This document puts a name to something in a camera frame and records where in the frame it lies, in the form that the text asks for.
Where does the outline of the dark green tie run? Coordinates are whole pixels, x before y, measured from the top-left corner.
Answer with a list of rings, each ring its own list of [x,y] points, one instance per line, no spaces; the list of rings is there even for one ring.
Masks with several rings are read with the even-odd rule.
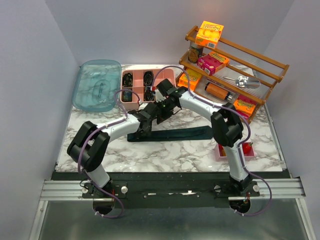
[[[130,133],[127,135],[128,142],[169,142],[169,141],[198,141],[211,140],[212,128],[199,126],[192,128],[157,130],[149,133]]]

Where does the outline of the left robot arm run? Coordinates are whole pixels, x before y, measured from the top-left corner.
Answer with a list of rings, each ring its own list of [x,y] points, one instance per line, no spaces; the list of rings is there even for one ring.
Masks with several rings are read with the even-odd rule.
[[[94,182],[93,191],[101,198],[111,191],[111,177],[102,166],[108,144],[129,134],[139,139],[149,136],[152,122],[160,113],[155,103],[148,103],[140,110],[131,110],[125,117],[110,121],[102,126],[86,121],[82,124],[67,148],[67,154],[77,163],[78,171],[87,174]]]

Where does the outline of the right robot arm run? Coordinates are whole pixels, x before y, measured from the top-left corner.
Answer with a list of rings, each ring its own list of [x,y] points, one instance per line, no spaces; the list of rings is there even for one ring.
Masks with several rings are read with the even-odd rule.
[[[188,109],[211,122],[213,138],[223,146],[228,160],[230,191],[236,196],[247,192],[250,177],[244,169],[244,153],[239,145],[244,127],[233,105],[206,100],[186,87],[174,87],[168,79],[156,86],[155,93],[155,99],[164,110],[169,110],[169,107]]]

